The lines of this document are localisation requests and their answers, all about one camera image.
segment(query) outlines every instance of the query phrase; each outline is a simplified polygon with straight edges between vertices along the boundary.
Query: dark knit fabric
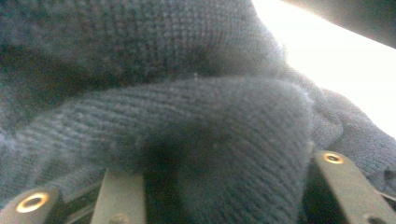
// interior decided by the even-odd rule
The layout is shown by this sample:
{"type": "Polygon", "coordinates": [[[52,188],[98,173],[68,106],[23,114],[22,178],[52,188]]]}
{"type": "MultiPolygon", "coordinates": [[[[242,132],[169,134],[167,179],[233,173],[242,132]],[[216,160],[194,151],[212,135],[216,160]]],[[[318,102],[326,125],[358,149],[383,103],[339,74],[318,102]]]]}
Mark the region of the dark knit fabric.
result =
{"type": "Polygon", "coordinates": [[[146,175],[149,223],[297,223],[317,149],[396,193],[395,140],[289,69],[250,1],[1,3],[0,208],[112,168],[146,175]]]}

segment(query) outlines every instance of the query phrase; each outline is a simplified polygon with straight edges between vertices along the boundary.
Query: white light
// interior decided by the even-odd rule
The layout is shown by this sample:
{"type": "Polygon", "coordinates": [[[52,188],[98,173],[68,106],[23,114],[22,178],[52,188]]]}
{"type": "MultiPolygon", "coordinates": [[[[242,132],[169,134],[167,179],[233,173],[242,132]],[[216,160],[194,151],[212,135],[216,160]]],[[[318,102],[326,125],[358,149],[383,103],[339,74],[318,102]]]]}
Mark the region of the white light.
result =
{"type": "Polygon", "coordinates": [[[276,0],[253,0],[287,50],[288,64],[320,87],[345,95],[396,136],[396,49],[276,0]]]}

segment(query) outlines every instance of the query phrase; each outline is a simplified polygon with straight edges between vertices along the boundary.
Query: metal rivet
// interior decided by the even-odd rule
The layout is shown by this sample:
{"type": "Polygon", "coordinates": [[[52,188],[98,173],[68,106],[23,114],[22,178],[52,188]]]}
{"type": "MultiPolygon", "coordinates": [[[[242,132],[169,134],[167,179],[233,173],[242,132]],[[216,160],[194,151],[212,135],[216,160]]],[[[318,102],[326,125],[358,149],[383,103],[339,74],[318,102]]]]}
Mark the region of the metal rivet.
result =
{"type": "Polygon", "coordinates": [[[29,213],[37,210],[43,206],[49,200],[48,193],[39,192],[35,193],[23,201],[21,201],[17,206],[17,212],[19,213],[29,213]]]}
{"type": "Polygon", "coordinates": [[[344,159],[334,153],[325,153],[324,160],[334,164],[342,164],[344,163],[344,159]]]}

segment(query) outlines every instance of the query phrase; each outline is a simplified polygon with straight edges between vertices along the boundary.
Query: knitted texture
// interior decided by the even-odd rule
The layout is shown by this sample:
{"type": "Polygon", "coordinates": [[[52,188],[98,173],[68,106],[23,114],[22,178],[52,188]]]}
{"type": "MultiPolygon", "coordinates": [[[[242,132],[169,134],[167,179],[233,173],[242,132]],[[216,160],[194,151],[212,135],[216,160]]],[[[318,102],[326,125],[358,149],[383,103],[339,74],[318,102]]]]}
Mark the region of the knitted texture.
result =
{"type": "Polygon", "coordinates": [[[149,223],[296,223],[312,148],[396,192],[395,140],[289,69],[250,1],[0,6],[0,208],[111,168],[146,175],[149,223]]]}

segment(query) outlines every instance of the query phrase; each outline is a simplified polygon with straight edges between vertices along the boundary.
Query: gold ring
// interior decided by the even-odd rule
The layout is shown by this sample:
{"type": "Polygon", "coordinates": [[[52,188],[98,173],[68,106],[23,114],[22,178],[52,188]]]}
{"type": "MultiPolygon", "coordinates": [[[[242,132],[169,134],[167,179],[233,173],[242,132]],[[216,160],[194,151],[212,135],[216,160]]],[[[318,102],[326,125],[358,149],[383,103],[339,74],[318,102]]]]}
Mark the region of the gold ring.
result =
{"type": "Polygon", "coordinates": [[[334,163],[334,164],[342,164],[344,163],[344,159],[334,153],[325,153],[324,154],[324,160],[330,163],[334,163]]]}
{"type": "Polygon", "coordinates": [[[23,201],[21,201],[17,206],[17,212],[19,213],[29,213],[37,210],[41,206],[43,206],[49,200],[48,193],[35,193],[23,201]]]}

